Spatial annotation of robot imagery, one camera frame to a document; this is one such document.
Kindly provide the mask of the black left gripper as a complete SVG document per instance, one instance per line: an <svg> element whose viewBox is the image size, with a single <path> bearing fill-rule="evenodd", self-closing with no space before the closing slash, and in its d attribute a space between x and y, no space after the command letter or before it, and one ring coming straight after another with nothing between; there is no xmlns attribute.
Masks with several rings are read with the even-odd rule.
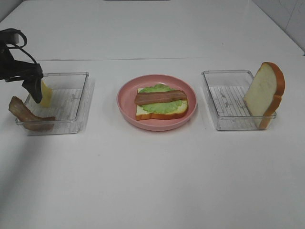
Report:
<svg viewBox="0 0 305 229"><path fill-rule="evenodd" d="M15 60L9 47L0 43L0 79L6 82L23 81L24 87L35 103L42 101L41 79L43 78L40 64Z"/></svg>

